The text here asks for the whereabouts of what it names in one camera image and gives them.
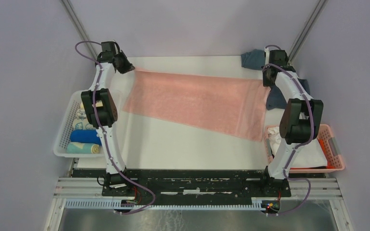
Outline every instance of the laundry basket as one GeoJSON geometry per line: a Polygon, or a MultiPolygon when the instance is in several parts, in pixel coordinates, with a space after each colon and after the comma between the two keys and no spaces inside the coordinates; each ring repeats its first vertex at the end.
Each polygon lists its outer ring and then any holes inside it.
{"type": "MultiPolygon", "coordinates": [[[[277,126],[267,126],[264,130],[264,146],[267,152],[268,162],[273,161],[272,149],[270,147],[269,134],[267,132],[268,128],[277,126]]],[[[323,145],[325,150],[325,157],[328,162],[328,168],[326,169],[315,169],[315,168],[292,168],[290,173],[329,173],[334,171],[343,170],[345,164],[341,156],[340,150],[337,147],[334,134],[331,128],[327,124],[321,124],[318,130],[318,139],[323,140],[323,145]]]]}
{"type": "MultiPolygon", "coordinates": [[[[62,124],[57,133],[56,140],[53,146],[53,153],[57,156],[70,158],[104,156],[104,150],[102,148],[100,148],[99,154],[67,153],[66,151],[67,145],[70,143],[70,134],[73,131],[73,120],[76,119],[76,111],[80,108],[82,92],[82,90],[76,91],[70,98],[66,113],[63,117],[62,124]]],[[[124,103],[123,95],[118,90],[110,90],[110,94],[113,97],[114,103],[117,107],[117,111],[119,112],[122,109],[122,104],[124,103]]]]}

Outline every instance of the dark blue cloth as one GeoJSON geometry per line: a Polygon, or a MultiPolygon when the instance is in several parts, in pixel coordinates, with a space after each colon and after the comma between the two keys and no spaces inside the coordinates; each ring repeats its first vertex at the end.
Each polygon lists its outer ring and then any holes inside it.
{"type": "Polygon", "coordinates": [[[95,143],[101,146],[101,140],[96,130],[74,130],[70,134],[71,142],[95,143]]]}
{"type": "MultiPolygon", "coordinates": [[[[304,90],[310,94],[310,88],[306,79],[299,79],[300,84],[303,86],[304,90]]],[[[283,97],[280,89],[274,85],[271,87],[269,96],[267,97],[266,109],[272,110],[274,108],[286,109],[287,102],[283,97]]]]}
{"type": "Polygon", "coordinates": [[[254,49],[251,52],[241,54],[240,57],[242,58],[242,67],[252,70],[261,70],[266,62],[263,50],[254,49]]]}

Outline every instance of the gray wall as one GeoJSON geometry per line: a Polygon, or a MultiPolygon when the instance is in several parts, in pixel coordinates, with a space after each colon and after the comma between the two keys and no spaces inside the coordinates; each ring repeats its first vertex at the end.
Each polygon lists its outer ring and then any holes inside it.
{"type": "Polygon", "coordinates": [[[68,163],[53,140],[70,95],[94,75],[78,41],[60,1],[0,0],[0,230],[43,227],[68,163]]]}
{"type": "Polygon", "coordinates": [[[317,0],[71,0],[90,38],[127,56],[289,50],[317,0]]]}
{"type": "Polygon", "coordinates": [[[347,168],[337,174],[356,230],[370,230],[370,1],[331,0],[294,62],[324,101],[347,168]]]}

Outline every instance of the pink cloth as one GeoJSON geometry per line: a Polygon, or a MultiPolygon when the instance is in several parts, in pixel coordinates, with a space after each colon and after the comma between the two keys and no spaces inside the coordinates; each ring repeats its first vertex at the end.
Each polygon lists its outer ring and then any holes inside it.
{"type": "Polygon", "coordinates": [[[124,111],[261,141],[270,89],[261,80],[136,70],[124,111]]]}

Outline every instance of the pink basket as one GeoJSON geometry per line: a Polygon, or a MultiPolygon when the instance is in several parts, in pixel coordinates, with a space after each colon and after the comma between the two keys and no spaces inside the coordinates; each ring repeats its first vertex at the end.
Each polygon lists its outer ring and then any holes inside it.
{"type": "MultiPolygon", "coordinates": [[[[277,126],[267,126],[264,132],[264,146],[267,152],[268,162],[273,161],[272,150],[270,148],[269,134],[267,132],[268,128],[277,127],[277,126]]],[[[345,168],[343,158],[341,157],[340,150],[337,147],[334,133],[331,131],[331,128],[327,124],[321,124],[320,129],[318,130],[318,139],[323,140],[325,156],[328,161],[328,165],[333,168],[326,169],[312,169],[312,168],[300,168],[300,169],[291,169],[290,173],[328,173],[334,171],[340,171],[345,168]]]]}

